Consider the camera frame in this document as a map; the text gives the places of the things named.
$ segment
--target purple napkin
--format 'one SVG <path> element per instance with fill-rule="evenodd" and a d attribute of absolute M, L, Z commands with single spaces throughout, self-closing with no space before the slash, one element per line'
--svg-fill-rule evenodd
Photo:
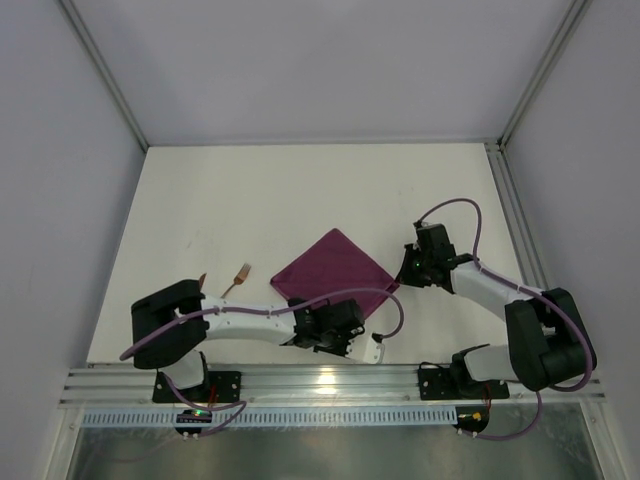
<path fill-rule="evenodd" d="M 337 228 L 277 273 L 271 285 L 287 300 L 293 297 L 311 300 L 345 288 L 379 288 L 389 293 L 398 288 L 391 275 Z M 347 298 L 358 302 L 364 318 L 387 299 L 373 293 L 356 293 L 332 298 L 331 303 Z"/>

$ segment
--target white tabletop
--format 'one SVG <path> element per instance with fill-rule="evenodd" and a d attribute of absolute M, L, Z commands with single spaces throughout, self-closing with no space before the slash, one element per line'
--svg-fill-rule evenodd
<path fill-rule="evenodd" d="M 395 276 L 403 245 L 415 240 L 412 223 L 457 196 L 482 207 L 482 260 L 520 279 L 481 144 L 152 148 L 88 361 L 117 361 L 132 341 L 131 304 L 185 278 L 206 272 L 204 291 L 219 295 L 248 262 L 249 278 L 229 300 L 282 301 L 270 278 L 332 228 Z M 458 253 L 471 250 L 471 207 L 445 207 L 430 220 L 444 223 Z M 506 340 L 497 317 L 442 289 L 401 286 L 396 295 L 407 318 L 404 329 L 385 341 L 386 363 L 448 361 L 464 348 Z M 397 320 L 387 301 L 365 326 L 384 333 Z M 347 362 L 255 341 L 205 342 L 199 349 L 209 362 Z"/>

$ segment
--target metal floor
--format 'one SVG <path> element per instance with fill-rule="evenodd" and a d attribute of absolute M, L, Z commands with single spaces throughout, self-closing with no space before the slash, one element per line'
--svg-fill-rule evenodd
<path fill-rule="evenodd" d="M 526 426 L 534 406 L 494 405 L 488 433 Z M 174 479 L 601 479 L 577 404 L 547 404 L 535 431 L 515 441 L 458 436 L 451 426 L 238 429 L 170 442 L 165 428 L 85 429 L 68 480 Z"/>

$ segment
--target white wall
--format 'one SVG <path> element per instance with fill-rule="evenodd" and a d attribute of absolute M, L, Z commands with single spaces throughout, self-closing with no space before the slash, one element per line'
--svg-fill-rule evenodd
<path fill-rule="evenodd" d="M 640 3 L 594 1 L 509 146 L 545 263 L 571 290 L 640 445 Z"/>
<path fill-rule="evenodd" d="M 152 145 L 497 137 L 569 0 L 76 0 Z"/>
<path fill-rule="evenodd" d="M 143 155 L 53 0 L 0 8 L 0 476 L 35 474 Z"/>

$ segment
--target white robotic arm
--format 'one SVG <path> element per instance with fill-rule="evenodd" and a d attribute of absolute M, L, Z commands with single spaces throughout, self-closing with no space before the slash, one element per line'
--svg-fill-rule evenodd
<path fill-rule="evenodd" d="M 453 355 L 451 369 L 461 389 L 473 390 L 488 380 L 511 380 L 538 391 L 584 373 L 587 351 L 581 338 L 548 308 L 549 303 L 570 317 L 586 339 L 595 366 L 595 353 L 568 292 L 517 287 L 517 282 L 488 271 L 472 255 L 457 255 L 443 225 L 416 222 L 414 226 L 418 239 L 405 245 L 397 281 L 414 287 L 433 285 L 466 297 L 507 326 L 508 345 L 481 345 Z"/>
<path fill-rule="evenodd" d="M 296 307 L 300 303 L 238 304 L 204 295 L 197 281 L 183 280 L 133 304 L 135 345 L 121 359 L 133 356 L 137 368 L 166 373 L 179 390 L 203 383 L 206 365 L 195 348 L 205 340 L 258 340 L 313 348 L 357 362 L 382 361 L 380 336 L 365 333 L 362 312 L 354 300 Z M 190 314 L 195 317 L 179 322 Z"/>

